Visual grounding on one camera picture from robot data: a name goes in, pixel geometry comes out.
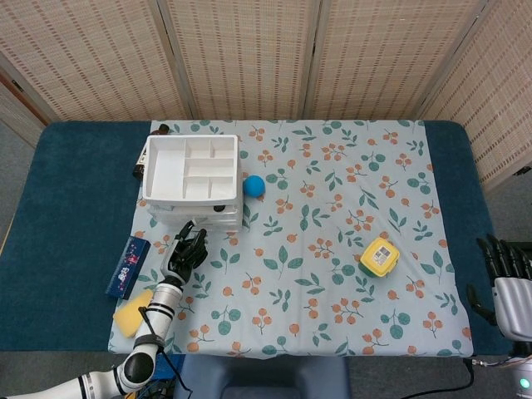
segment tablecloth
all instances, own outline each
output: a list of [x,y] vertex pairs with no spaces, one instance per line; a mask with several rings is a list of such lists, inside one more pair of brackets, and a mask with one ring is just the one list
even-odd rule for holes
[[[472,354],[422,121],[165,123],[172,134],[239,135],[244,176],[267,182],[263,198],[245,198],[242,231],[209,234],[209,257],[185,288],[168,351]],[[141,197],[136,207],[132,233],[152,249],[133,297],[161,280],[175,233]],[[358,262],[378,236],[401,252],[385,278]],[[131,347],[113,324],[109,350]]]

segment brown bottle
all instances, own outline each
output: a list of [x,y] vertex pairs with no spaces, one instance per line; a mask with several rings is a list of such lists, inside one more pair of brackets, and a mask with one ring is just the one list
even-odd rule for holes
[[[150,135],[168,135],[169,131],[170,131],[170,128],[168,127],[168,125],[161,123],[159,126],[159,129],[157,129],[156,131],[152,131]],[[144,144],[144,148],[142,149],[139,159],[136,162],[135,168],[133,169],[133,175],[140,182],[142,182],[142,177],[144,176],[145,160],[146,160],[146,144]]]

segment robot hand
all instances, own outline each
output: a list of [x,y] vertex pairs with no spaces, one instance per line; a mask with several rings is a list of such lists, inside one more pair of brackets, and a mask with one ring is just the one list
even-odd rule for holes
[[477,239],[490,277],[495,311],[484,308],[475,289],[467,285],[467,298],[479,315],[498,326],[502,335],[514,341],[510,357],[502,362],[486,363],[485,367],[512,367],[519,397],[530,396],[532,381],[532,262],[519,248],[488,235],[489,243]]
[[155,371],[155,357],[164,351],[166,333],[175,316],[193,268],[207,257],[206,231],[187,239],[194,227],[189,222],[175,236],[174,243],[161,267],[165,279],[157,284],[147,308],[141,308],[144,322],[135,335],[133,352],[109,372],[89,372],[43,392],[0,399],[111,399],[140,390]]
[[201,229],[193,239],[187,239],[194,227],[191,220],[175,236],[174,242],[166,252],[163,264],[160,267],[163,276],[176,277],[183,284],[189,281],[192,269],[197,268],[207,258],[205,236],[207,232]]
[[490,276],[495,311],[483,308],[471,285],[467,287],[470,304],[479,315],[515,342],[532,341],[532,263],[526,254],[488,235],[489,244],[477,239]]

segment yellow container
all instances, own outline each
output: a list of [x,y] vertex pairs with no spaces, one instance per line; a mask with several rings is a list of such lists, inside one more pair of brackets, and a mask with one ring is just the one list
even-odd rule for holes
[[375,275],[382,277],[390,273],[399,259],[399,250],[380,237],[366,248],[360,261]]

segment yellow sponge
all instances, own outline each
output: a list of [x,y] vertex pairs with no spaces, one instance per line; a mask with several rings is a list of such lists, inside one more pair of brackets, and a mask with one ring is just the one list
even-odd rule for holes
[[144,290],[143,293],[131,299],[125,307],[113,314],[116,325],[124,334],[124,337],[133,337],[136,330],[139,329],[142,323],[142,316],[139,312],[139,307],[147,307],[150,304],[153,293],[150,289]]

